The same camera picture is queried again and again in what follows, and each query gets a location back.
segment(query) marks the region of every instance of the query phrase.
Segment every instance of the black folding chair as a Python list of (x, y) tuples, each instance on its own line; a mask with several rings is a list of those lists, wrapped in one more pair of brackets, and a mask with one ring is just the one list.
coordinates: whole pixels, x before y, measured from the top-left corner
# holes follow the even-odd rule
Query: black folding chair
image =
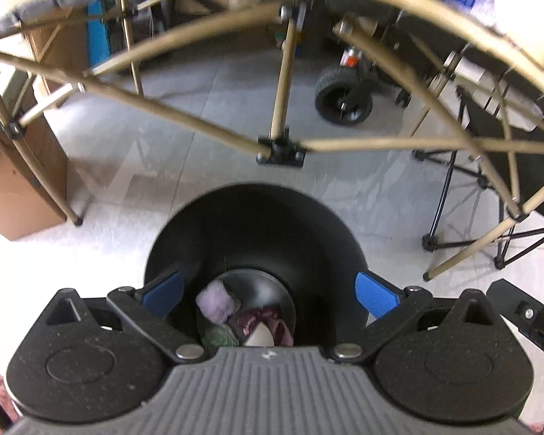
[[(460, 121), (463, 121), (464, 111), (465, 109), (467, 109), (467, 114), (469, 116), (467, 131), (470, 132), (472, 136), (504, 139), (501, 121), (496, 117), (499, 112), (499, 107), (492, 115), (491, 113), (486, 111), (490, 100), (488, 100), (488, 103), (486, 103), (486, 107), (482, 108), (476, 101), (474, 101), (471, 94), (462, 87), (457, 88), (457, 94), (460, 101), (458, 118)], [(511, 131), (512, 139), (514, 140), (530, 140), (544, 142), (544, 133), (542, 130), (538, 129), (538, 127), (536, 127), (531, 132), (523, 129), (518, 129), (516, 127), (511, 127)], [(449, 161), (440, 159), (438, 157), (439, 154), (450, 154)], [(427, 235), (424, 235), (422, 238), (422, 246), (424, 250), (428, 252), (433, 252), (434, 250), (467, 247), (468, 245), (473, 244), (476, 239), (460, 242), (440, 242), (435, 235), (437, 227), (439, 225), (439, 221), (441, 219), (445, 200), (447, 199), (447, 194), (450, 189), (451, 178), (453, 172), (458, 171), (460, 173), (475, 178), (479, 186), (482, 187), (482, 189), (484, 190), (492, 189), (491, 184), (489, 184), (488, 180), (482, 175), (479, 169), (478, 171), (474, 171), (460, 165), (456, 165), (457, 151), (414, 151), (413, 156), (419, 161), (429, 161), (439, 165), (447, 166), (445, 183), (441, 191), (441, 198), (439, 199), (439, 205), (437, 206), (437, 211), (433, 219), (433, 224), (429, 233)], [(504, 179), (506, 184), (508, 184), (508, 187), (511, 189), (507, 154), (492, 152), (488, 153), (488, 157), (497, 169), (499, 175)], [(516, 154), (516, 161), (518, 163), (521, 195), (521, 198), (518, 198), (518, 201), (520, 203), (523, 203), (528, 198), (533, 196), (544, 185), (544, 155)], [(505, 208), (503, 201), (500, 199), (498, 211), (499, 222), (503, 221), (504, 209)], [(538, 213), (540, 213), (540, 215), (544, 216), (544, 203), (538, 206), (536, 210)], [(514, 256), (506, 259), (506, 253), (508, 252), (508, 248), (512, 240), (544, 234), (544, 227), (524, 232), (515, 232), (514, 229), (515, 226), (512, 227), (506, 235), (502, 235), (497, 239), (498, 251), (496, 257), (494, 258), (494, 264), (498, 270), (502, 270), (505, 266), (516, 261), (518, 258), (522, 258), (524, 255), (544, 244), (543, 236), (534, 244), (530, 245), (529, 247), (525, 248)]]

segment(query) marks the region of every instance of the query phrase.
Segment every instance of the gray floor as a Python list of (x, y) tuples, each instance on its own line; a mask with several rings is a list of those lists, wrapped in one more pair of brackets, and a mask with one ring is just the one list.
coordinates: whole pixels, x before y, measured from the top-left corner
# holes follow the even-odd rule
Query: gray floor
[[(143, 72), (145, 94), (254, 138), (267, 133), (281, 53), (257, 34), (188, 47)], [(288, 118), (294, 138), (396, 134), (421, 109), (405, 111), (395, 93), (375, 97), (369, 120), (354, 129), (332, 126), (313, 107), (320, 70), (338, 59), (297, 59)], [(129, 79), (123, 79), (129, 86)], [(451, 100), (451, 92), (444, 93)], [(74, 95), (48, 118), (71, 161), (68, 196), (86, 212), (85, 224), (61, 225), (16, 243), (0, 236), (0, 372), (53, 293), (75, 287), (103, 296), (119, 285), (141, 285), (149, 248), (168, 218), (205, 191), (229, 183), (265, 181), (311, 194), (354, 231), (371, 270), (400, 287), (450, 252), (421, 249), (444, 171), (410, 152), (310, 155), (302, 170), (259, 166), (201, 135), (90, 94)], [(439, 130), (429, 117), (420, 130)], [(497, 201), (456, 175), (440, 226), (444, 238), (475, 236), (496, 222)], [(532, 216), (523, 228), (543, 224)], [(544, 250), (497, 272), (494, 250), (478, 253), (426, 287), (458, 296), (508, 278), (544, 302)], [(535, 367), (535, 385), (522, 419), (544, 417), (544, 355), (523, 342)]]

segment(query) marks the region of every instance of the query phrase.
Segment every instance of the blue gripper pad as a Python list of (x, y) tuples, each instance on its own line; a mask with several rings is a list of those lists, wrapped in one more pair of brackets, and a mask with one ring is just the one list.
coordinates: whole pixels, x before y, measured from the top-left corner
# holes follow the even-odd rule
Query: blue gripper pad
[(381, 318), (401, 302), (399, 295), (366, 273), (359, 273), (354, 283), (357, 300), (375, 318)]
[(153, 315), (163, 319), (180, 303), (184, 288), (183, 273), (175, 272), (146, 292), (141, 298), (141, 304)]

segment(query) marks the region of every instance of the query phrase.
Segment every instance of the cot frame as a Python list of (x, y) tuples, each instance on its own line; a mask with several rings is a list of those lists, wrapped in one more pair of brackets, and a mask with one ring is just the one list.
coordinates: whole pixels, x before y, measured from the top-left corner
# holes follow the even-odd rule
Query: cot frame
[[(373, 39), (357, 23), (354, 18), (345, 18), (334, 27), (336, 36), (350, 45), (360, 49), (363, 54), (372, 59), (381, 69), (387, 72), (399, 85), (406, 91), (418, 95), (425, 103), (425, 107), (417, 118), (415, 124), (411, 126), (408, 132), (401, 133), (399, 136), (391, 137), (357, 137), (357, 138), (311, 138), (299, 141), (289, 140), (285, 136), (287, 123), (287, 107), (290, 92), (290, 82), (292, 79), (292, 66), (294, 61), (294, 51), (296, 50), (297, 30), (293, 12), (296, 11), (297, 2), (292, 0), (265, 0), (251, 5), (244, 9), (224, 11), (214, 15), (208, 15), (199, 20), (182, 24), (173, 29), (167, 30), (163, 34), (140, 42), (133, 43), (131, 22), (129, 17), (134, 13), (134, 9), (145, 9), (151, 5), (157, 4), (162, 0), (147, 0), (136, 7), (129, 5), (128, 0), (116, 0), (117, 5), (110, 11), (102, 15), (94, 16), (74, 16), (70, 17), (70, 11), (62, 17), (51, 18), (46, 21), (40, 21), (34, 24), (22, 25), (21, 27), (10, 31), (3, 37), (11, 36), (16, 33), (24, 33), (29, 30), (38, 29), (46, 26), (55, 26), (55, 31), (51, 39), (46, 43), (45, 48), (36, 61), (15, 57), (10, 54), (0, 52), (0, 62), (13, 65), (15, 68), (27, 71), (30, 75), (27, 83), (15, 103), (13, 110), (8, 110), (4, 100), (0, 95), (0, 123), (4, 130), (9, 134), (15, 147), (22, 156), (23, 160), (29, 166), (39, 183), (50, 195), (56, 205), (75, 225), (82, 224), (82, 218), (71, 209), (71, 207), (53, 187), (44, 168), (33, 155), (26, 141), (24, 140), (24, 129), (35, 119), (42, 115), (45, 109), (58, 103), (68, 97), (71, 92), (89, 91), (103, 97), (120, 101), (131, 107), (138, 108), (152, 115), (162, 117), (172, 121), (175, 124), (186, 127), (194, 132), (202, 133), (213, 140), (234, 148), (240, 152), (257, 156), (259, 161), (266, 161), (273, 155), (273, 148), (278, 142), (283, 145), (295, 146), (300, 152), (306, 154), (324, 153), (324, 152), (344, 152), (344, 151), (370, 151), (380, 149), (444, 149), (448, 151), (465, 150), (470, 156), (478, 162), (482, 173), (487, 177), (493, 189), (499, 195), (500, 200), (506, 205), (509, 212), (508, 218), (504, 219), (498, 226), (491, 229), (482, 238), (477, 239), (468, 247), (446, 260), (444, 263), (433, 267), (424, 274), (425, 280), (430, 280), (446, 272), (451, 267), (457, 265), (467, 257), (473, 255), (481, 248), (492, 242), (499, 240), (508, 229), (517, 222), (522, 221), (527, 215), (535, 210), (544, 201), (544, 186), (525, 203), (519, 203), (519, 178), (518, 169), (515, 160), (515, 153), (532, 153), (544, 155), (544, 142), (534, 141), (516, 141), (509, 135), (509, 123), (507, 114), (502, 114), (502, 126), (504, 129), (504, 140), (494, 138), (471, 138), (465, 132), (456, 117), (447, 109), (447, 107), (438, 99), (442, 89), (450, 81), (452, 74), (461, 59), (460, 54), (455, 54), (450, 63), (445, 66), (444, 62), (439, 60), (435, 54), (421, 41), (415, 39), (420, 50), (427, 56), (440, 71), (438, 84), (430, 91), (413, 70), (398, 57), (387, 49), (381, 42)], [(478, 48), (483, 49), (503, 61), (509, 63), (511, 67), (530, 80), (534, 85), (544, 93), (544, 70), (533, 62), (526, 54), (515, 48), (511, 43), (494, 36), (484, 28), (468, 20), (462, 15), (457, 14), (451, 8), (437, 0), (379, 0), (387, 4), (393, 4), (399, 8), (407, 9), (419, 17), (425, 18), (443, 29), (454, 32), (464, 37)], [(123, 31), (126, 39), (126, 50), (111, 57), (109, 60), (83, 72), (74, 73), (43, 63), (44, 57), (48, 54), (51, 43), (60, 31), (60, 28), (69, 24), (80, 24), (93, 19), (108, 20), (114, 19), (122, 21)], [(145, 97), (141, 76), (139, 73), (139, 63), (155, 55), (165, 53), (174, 49), (181, 48), (191, 43), (247, 29), (253, 26), (287, 23), (287, 38), (284, 44), (284, 52), (280, 67), (279, 82), (272, 114), (270, 132), (268, 133), (269, 142), (262, 142), (250, 139), (241, 133), (234, 132), (222, 126), (218, 126), (211, 121), (201, 119), (180, 111), (157, 100)], [(113, 86), (100, 80), (101, 75), (116, 72), (122, 68), (130, 66), (135, 84), (135, 93)], [(36, 75), (40, 75), (49, 80), (53, 80), (64, 85), (53, 92), (47, 98), (39, 101), (36, 106), (24, 113), (19, 113), (22, 102), (26, 98), (32, 81)], [(480, 90), (492, 98), (495, 98), (502, 107), (501, 112), (506, 113), (506, 107), (512, 108), (525, 115), (526, 118), (533, 121), (540, 129), (544, 130), (544, 120), (530, 113), (523, 106), (506, 101), (500, 94), (498, 82), (496, 89), (489, 90), (478, 83), (468, 80), (460, 75), (453, 76), (453, 82), (473, 91)], [(416, 131), (421, 126), (423, 120), (429, 111), (433, 111), (442, 123), (447, 126), (453, 137), (415, 137)], [(510, 182), (512, 190), (506, 186), (505, 181), (499, 176), (491, 162), (486, 156), (486, 152), (506, 152), (508, 154)]]

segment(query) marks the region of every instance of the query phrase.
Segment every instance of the caster wheel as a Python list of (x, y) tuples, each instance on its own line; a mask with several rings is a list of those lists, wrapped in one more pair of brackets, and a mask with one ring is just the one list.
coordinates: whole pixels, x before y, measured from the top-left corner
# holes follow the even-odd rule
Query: caster wheel
[(423, 162), (425, 160), (425, 152), (422, 150), (414, 150), (411, 152), (411, 155), (413, 155), (413, 158), (419, 162)]
[(477, 185), (482, 189), (482, 190), (487, 190), (488, 189), (488, 186), (490, 185), (490, 183), (488, 182), (488, 179), (486, 177), (479, 177), (477, 179)]
[(426, 252), (435, 252), (437, 250), (437, 237), (431, 237), (428, 233), (422, 236), (421, 247)]
[(496, 270), (503, 270), (505, 269), (506, 265), (503, 263), (503, 260), (500, 260), (497, 257), (494, 257), (494, 267)]
[(373, 110), (370, 93), (356, 106), (343, 103), (346, 95), (361, 81), (357, 69), (351, 67), (326, 68), (314, 91), (314, 106), (327, 121), (339, 126), (355, 126), (363, 122)]
[(397, 106), (401, 105), (403, 108), (406, 108), (409, 106), (409, 103), (411, 102), (411, 95), (407, 93), (405, 90), (401, 90), (401, 92), (397, 95), (397, 99), (395, 100), (395, 104)]

